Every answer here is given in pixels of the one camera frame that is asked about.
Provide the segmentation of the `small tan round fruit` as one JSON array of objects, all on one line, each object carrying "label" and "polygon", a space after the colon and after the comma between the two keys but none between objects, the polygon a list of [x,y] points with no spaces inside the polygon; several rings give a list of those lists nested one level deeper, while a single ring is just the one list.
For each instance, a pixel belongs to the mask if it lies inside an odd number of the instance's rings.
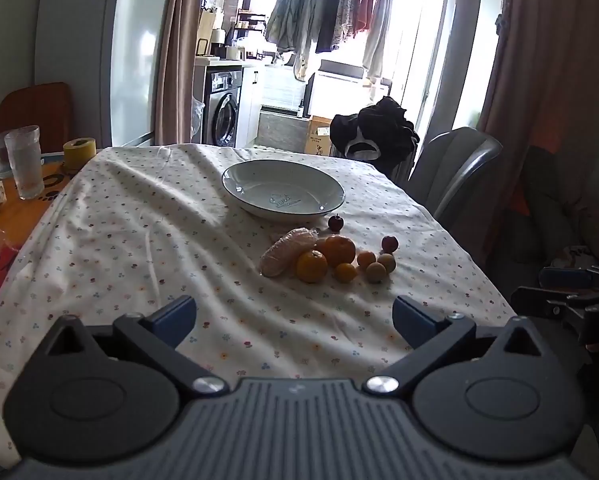
[{"label": "small tan round fruit", "polygon": [[388,274],[391,274],[396,269],[395,257],[389,252],[383,252],[383,254],[377,257],[377,262],[385,267],[385,270]]}]

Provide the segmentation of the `small yellow round fruit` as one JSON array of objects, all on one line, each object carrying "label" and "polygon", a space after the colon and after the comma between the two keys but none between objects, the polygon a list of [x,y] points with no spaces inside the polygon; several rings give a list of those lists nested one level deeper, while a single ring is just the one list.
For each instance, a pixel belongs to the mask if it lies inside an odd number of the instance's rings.
[{"label": "small yellow round fruit", "polygon": [[370,263],[365,268],[365,277],[370,283],[381,283],[388,276],[388,270],[380,262]]}]

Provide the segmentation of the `small orange kumquat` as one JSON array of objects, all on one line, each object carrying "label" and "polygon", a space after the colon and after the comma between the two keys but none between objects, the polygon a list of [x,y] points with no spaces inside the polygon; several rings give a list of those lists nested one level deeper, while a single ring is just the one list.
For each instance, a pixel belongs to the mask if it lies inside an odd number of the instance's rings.
[{"label": "small orange kumquat", "polygon": [[377,256],[374,252],[370,252],[370,250],[363,250],[357,255],[357,264],[361,270],[367,269],[370,264],[375,263],[376,261]]}]

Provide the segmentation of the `medium orange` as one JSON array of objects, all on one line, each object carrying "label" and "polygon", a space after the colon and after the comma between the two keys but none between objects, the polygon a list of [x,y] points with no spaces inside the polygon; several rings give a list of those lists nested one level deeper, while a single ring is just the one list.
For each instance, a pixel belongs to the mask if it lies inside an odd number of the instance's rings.
[{"label": "medium orange", "polygon": [[303,252],[296,261],[295,274],[303,283],[319,283],[325,278],[328,271],[329,263],[327,258],[316,249]]}]

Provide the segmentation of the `red plum near edge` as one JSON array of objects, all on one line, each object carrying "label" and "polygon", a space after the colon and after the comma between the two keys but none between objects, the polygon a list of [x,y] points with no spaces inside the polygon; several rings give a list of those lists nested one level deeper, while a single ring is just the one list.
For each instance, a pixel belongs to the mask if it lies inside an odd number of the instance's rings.
[{"label": "red plum near edge", "polygon": [[382,238],[381,246],[382,252],[385,254],[392,254],[398,249],[399,241],[395,236],[388,235]]}]

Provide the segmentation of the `grey dining chair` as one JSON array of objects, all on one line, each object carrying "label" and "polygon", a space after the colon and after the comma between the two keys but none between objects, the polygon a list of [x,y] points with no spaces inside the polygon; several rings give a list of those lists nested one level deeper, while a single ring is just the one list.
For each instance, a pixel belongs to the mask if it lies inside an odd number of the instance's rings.
[{"label": "grey dining chair", "polygon": [[441,133],[423,148],[406,193],[449,230],[501,151],[499,141],[470,127]]}]

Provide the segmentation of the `pink curtain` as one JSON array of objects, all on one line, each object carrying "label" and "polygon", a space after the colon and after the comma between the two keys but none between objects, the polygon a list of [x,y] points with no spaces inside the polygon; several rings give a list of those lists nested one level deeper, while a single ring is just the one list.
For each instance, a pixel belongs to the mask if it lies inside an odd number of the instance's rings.
[{"label": "pink curtain", "polygon": [[599,0],[503,0],[479,125],[511,168],[535,146],[588,170],[599,154]]},{"label": "pink curtain", "polygon": [[155,87],[155,143],[188,143],[196,32],[202,0],[168,0]]}]

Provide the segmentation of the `plastic-wrapped orange fruit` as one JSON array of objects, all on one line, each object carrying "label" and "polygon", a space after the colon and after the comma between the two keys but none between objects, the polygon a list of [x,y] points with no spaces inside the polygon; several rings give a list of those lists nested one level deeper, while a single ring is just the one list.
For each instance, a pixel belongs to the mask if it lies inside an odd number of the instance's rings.
[{"label": "plastic-wrapped orange fruit", "polygon": [[260,258],[260,273],[266,278],[282,274],[303,252],[317,244],[318,232],[313,229],[297,228],[282,235]]}]

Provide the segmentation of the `yellow tape roll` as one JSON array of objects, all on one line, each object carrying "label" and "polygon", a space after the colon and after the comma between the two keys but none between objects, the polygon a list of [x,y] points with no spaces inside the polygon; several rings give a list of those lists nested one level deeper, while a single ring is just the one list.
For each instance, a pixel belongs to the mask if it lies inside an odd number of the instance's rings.
[{"label": "yellow tape roll", "polygon": [[76,174],[90,159],[97,155],[97,143],[92,138],[78,138],[63,145],[63,166]]}]

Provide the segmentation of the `clear drinking glass front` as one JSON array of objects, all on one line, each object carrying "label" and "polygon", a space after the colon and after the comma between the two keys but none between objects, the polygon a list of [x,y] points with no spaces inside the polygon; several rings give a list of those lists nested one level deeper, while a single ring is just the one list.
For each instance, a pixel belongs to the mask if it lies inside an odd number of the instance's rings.
[{"label": "clear drinking glass front", "polygon": [[12,176],[21,200],[32,200],[45,188],[39,133],[38,125],[31,125],[11,130],[4,137]]}]

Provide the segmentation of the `white ceramic bowl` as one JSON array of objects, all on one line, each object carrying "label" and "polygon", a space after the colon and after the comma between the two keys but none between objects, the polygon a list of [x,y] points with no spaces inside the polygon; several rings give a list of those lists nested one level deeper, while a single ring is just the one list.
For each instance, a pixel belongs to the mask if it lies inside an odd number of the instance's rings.
[{"label": "white ceramic bowl", "polygon": [[253,159],[228,167],[222,187],[245,211],[266,220],[309,222],[345,202],[345,191],[325,172],[275,159]]}]

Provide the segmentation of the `orange wooden chair back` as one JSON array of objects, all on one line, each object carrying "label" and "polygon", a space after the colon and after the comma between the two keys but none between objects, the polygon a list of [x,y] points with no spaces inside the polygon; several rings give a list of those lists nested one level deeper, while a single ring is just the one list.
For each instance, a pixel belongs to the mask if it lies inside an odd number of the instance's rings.
[{"label": "orange wooden chair back", "polygon": [[70,86],[52,82],[10,92],[0,102],[0,133],[26,126],[39,127],[44,154],[62,152],[74,138]]}]

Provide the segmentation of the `white refrigerator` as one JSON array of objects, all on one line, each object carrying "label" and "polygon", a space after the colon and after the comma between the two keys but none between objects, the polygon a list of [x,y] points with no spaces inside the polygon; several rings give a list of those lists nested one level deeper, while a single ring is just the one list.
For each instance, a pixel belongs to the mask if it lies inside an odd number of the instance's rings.
[{"label": "white refrigerator", "polygon": [[70,87],[73,136],[100,148],[153,144],[167,3],[39,0],[34,78]]}]

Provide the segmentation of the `wooden cutting board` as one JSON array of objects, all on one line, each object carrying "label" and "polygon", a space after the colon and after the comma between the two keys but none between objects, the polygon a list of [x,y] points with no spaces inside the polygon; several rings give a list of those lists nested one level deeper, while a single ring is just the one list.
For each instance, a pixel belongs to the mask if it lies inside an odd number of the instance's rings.
[{"label": "wooden cutting board", "polygon": [[215,16],[215,12],[201,11],[198,32],[196,33],[196,56],[206,56],[210,52]]}]

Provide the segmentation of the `hanging laundry clothes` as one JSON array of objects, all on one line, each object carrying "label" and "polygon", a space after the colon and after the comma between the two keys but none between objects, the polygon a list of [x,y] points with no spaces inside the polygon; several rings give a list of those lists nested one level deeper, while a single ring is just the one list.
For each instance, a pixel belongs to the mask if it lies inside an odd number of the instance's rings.
[{"label": "hanging laundry clothes", "polygon": [[362,77],[378,84],[394,0],[277,0],[265,38],[277,51],[294,55],[293,74],[305,82],[321,66],[321,54],[365,34]]}]

